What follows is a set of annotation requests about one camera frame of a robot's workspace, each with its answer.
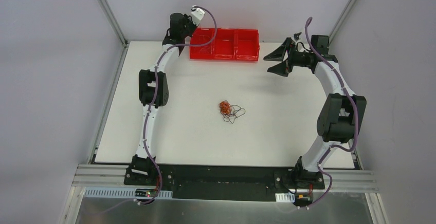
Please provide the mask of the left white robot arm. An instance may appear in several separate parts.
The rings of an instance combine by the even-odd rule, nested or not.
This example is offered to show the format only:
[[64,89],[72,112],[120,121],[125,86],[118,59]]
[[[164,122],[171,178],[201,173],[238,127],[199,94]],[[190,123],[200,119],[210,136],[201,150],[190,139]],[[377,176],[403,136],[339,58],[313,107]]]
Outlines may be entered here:
[[186,45],[185,39],[193,36],[203,17],[202,9],[189,15],[171,14],[170,27],[162,42],[161,55],[148,69],[139,72],[138,92],[143,111],[143,128],[136,154],[126,169],[126,185],[152,185],[160,182],[159,169],[156,168],[154,133],[159,111],[169,99],[166,69],[179,58]]

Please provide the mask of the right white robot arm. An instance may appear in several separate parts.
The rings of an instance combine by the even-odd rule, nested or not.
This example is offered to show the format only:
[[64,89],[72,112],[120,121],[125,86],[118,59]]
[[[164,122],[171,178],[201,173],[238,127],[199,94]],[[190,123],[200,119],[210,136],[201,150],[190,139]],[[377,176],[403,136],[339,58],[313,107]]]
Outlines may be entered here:
[[310,69],[326,95],[316,123],[318,136],[290,172],[291,182],[299,188],[323,181],[321,169],[335,150],[354,150],[354,146],[346,148],[344,144],[358,137],[366,109],[366,98],[349,90],[336,57],[329,54],[329,42],[327,35],[312,35],[310,50],[299,51],[299,40],[286,38],[263,58],[265,61],[276,61],[277,65],[267,71],[282,77],[288,77],[294,67]]

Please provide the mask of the red three-compartment bin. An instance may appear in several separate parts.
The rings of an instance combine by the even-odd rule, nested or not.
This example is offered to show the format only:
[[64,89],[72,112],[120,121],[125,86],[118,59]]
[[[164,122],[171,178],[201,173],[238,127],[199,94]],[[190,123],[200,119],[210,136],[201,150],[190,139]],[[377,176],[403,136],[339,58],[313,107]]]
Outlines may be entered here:
[[259,59],[259,32],[254,29],[235,28],[200,28],[196,29],[191,44],[204,44],[202,47],[191,47],[189,56],[193,60],[257,62]]

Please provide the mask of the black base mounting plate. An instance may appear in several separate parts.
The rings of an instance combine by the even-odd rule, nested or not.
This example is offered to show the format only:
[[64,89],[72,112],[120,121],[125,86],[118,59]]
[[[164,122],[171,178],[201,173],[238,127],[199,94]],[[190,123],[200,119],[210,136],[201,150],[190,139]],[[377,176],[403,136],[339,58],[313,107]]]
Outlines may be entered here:
[[325,188],[320,173],[311,181],[294,181],[291,167],[248,167],[160,164],[147,166],[147,174],[133,171],[129,165],[124,184],[161,186],[176,199],[275,201],[276,193],[289,190],[305,192]]

